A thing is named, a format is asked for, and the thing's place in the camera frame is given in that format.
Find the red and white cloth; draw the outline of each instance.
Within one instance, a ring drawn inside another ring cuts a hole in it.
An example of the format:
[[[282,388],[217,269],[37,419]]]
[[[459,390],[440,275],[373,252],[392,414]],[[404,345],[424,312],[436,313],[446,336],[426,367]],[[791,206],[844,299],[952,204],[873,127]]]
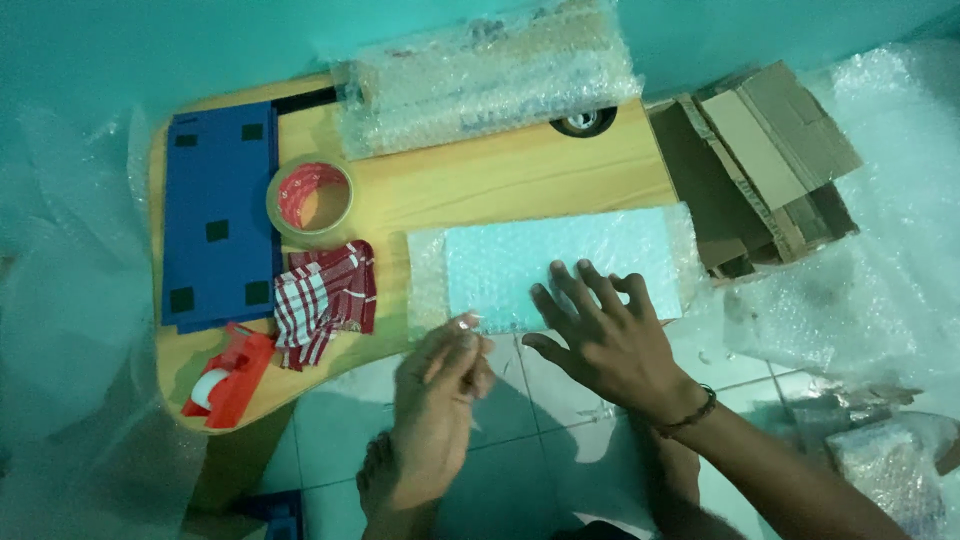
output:
[[[283,367],[315,366],[337,331],[373,333],[373,248],[354,240],[333,251],[292,253],[275,279],[276,347]]]

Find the lap desk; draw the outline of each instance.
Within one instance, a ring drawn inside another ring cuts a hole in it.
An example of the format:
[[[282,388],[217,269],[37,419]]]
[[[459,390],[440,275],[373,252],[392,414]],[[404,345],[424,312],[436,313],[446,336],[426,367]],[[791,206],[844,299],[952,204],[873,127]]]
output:
[[[209,98],[181,112],[208,110],[291,96],[332,86],[327,74]],[[311,153],[340,155],[333,103],[283,114],[277,120],[279,165]],[[164,127],[150,155],[150,219],[154,258],[155,315],[162,285],[163,204],[166,175]],[[289,403],[311,387],[365,363],[409,350],[407,231],[497,223],[561,215],[668,205],[677,196],[639,100],[621,105],[610,128],[576,138],[549,124],[403,154],[354,161],[353,206],[319,248],[363,239],[374,250],[377,287],[373,335],[343,332],[319,366],[299,373],[278,367],[279,354],[254,392],[239,429]],[[283,239],[283,251],[304,251]],[[272,331],[273,319],[245,323]],[[202,417],[183,417],[206,361],[227,345],[222,329],[177,334],[156,329],[156,370],[167,408],[193,430],[210,433]]]

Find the red tape dispenser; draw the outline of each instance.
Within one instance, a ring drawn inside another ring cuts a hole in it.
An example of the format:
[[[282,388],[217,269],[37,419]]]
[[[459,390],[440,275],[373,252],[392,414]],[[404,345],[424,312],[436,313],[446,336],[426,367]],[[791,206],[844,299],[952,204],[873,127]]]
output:
[[[180,411],[205,416],[208,428],[236,427],[274,355],[274,340],[266,334],[227,323],[227,335],[227,349],[206,363]]]

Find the packing tape roll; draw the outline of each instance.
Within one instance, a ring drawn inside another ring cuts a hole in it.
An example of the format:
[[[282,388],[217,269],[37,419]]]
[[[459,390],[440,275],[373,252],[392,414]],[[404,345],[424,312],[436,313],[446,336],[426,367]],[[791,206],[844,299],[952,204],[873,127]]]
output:
[[[311,195],[317,194],[317,208],[321,208],[324,201],[319,200],[319,190],[336,185],[347,188],[342,211],[329,224],[318,229],[307,228],[304,223],[307,216],[301,214],[304,203],[308,202]],[[270,222],[284,236],[305,243],[316,242],[319,236],[340,225],[352,205],[353,180],[345,164],[320,154],[309,154],[288,161],[276,171],[267,187],[267,215],[270,216]]]
[[[204,375],[200,377],[200,380],[193,385],[193,390],[190,391],[190,401],[206,410],[210,410],[210,392],[213,391],[214,386],[226,379],[229,374],[229,371],[219,367],[204,373]]]

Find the bracelet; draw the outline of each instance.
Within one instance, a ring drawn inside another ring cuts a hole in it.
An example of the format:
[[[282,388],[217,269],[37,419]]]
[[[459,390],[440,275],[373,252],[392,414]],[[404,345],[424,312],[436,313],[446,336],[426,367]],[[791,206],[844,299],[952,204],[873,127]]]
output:
[[[664,439],[672,439],[674,435],[676,435],[683,428],[686,428],[687,426],[693,426],[697,422],[707,418],[717,407],[717,393],[713,391],[713,388],[710,388],[702,382],[698,382],[698,384],[700,384],[704,390],[707,390],[707,402],[704,404],[704,406],[697,409],[697,412],[687,416],[680,422],[658,427],[657,433],[660,434],[660,437]]]

